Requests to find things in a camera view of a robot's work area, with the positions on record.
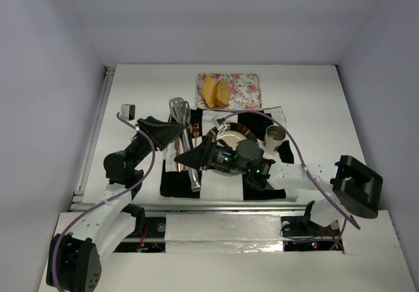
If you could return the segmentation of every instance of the plate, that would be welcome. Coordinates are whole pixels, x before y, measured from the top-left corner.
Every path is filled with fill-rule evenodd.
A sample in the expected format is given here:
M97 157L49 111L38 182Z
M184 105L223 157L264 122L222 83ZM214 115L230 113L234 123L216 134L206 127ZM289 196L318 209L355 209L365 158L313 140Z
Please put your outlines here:
M212 109L221 109L225 111L238 110L261 110L262 94L259 85L259 76L257 74L245 73L201 73L196 78L196 96L195 105L199 109L210 109L202 97L202 87L205 76L211 76L215 82L224 79L230 87L231 97L228 106Z
M237 148L237 144L242 140L250 139L257 142L256 135L246 126L237 123L228 123L226 126L227 129L223 132L220 139L224 140L225 143L234 150ZM218 130L215 127L208 132L208 135L212 138L216 138L217 134ZM214 167L213 169L223 173L240 174L237 172L230 172L224 168Z

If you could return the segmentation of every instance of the fork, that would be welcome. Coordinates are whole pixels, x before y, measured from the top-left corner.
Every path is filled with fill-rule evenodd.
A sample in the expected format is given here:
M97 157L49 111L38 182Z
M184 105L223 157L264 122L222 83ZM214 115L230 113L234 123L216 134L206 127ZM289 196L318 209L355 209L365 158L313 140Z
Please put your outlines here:
M194 123L192 125L192 135L195 138L195 147L196 147L196 138L199 137L199 124L198 123Z

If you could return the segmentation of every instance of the pink floral pattern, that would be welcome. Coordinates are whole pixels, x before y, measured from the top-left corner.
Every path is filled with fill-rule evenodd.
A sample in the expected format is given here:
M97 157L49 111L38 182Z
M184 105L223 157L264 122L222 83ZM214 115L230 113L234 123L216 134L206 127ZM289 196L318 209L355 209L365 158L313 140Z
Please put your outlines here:
M211 76L216 82L224 79L230 87L231 97L228 107L214 107L227 111L237 110L261 110L262 96L257 74L224 74L224 73L202 73L196 78L195 105L199 109L209 109L202 97L202 86L205 76Z

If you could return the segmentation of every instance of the round plate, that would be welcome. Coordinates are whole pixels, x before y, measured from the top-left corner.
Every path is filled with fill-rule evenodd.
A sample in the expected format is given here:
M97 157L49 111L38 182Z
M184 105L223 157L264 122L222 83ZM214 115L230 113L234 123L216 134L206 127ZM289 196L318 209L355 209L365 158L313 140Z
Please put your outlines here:
M246 126L237 123L227 123L226 126L227 128L221 135L220 139L224 140L225 143L232 149L236 150L237 144L245 139L250 139L257 142L256 135ZM214 139L217 137L217 134L218 130L215 127L208 132L208 135ZM236 172L230 172L222 168L214 168L214 170L224 173L240 174Z

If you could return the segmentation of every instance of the metal tongs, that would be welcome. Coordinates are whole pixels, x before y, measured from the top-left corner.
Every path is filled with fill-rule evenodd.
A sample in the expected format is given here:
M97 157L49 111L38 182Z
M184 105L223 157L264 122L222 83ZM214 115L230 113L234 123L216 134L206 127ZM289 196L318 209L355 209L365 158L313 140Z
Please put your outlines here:
M176 122L184 124L186 128L182 132L182 148L183 152L190 151L192 146L192 136L189 132L188 126L191 121L191 108L189 102L183 98L173 98L169 101L170 114ZM192 168L187 168L189 178L191 179L192 192L198 192L201 190L201 182L199 180L198 171Z

